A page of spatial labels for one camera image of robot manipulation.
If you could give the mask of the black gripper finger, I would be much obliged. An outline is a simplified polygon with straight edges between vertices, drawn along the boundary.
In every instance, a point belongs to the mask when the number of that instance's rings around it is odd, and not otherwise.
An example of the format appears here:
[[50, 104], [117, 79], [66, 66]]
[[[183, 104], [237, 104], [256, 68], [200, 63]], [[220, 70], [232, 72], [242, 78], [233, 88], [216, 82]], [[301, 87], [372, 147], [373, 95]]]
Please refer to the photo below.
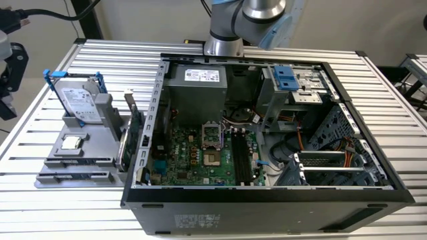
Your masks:
[[17, 114], [11, 106], [11, 93], [19, 88], [29, 57], [23, 46], [19, 43], [11, 42], [9, 47], [10, 54], [3, 59], [7, 66], [7, 94], [0, 98], [0, 118], [2, 120], [13, 119]]

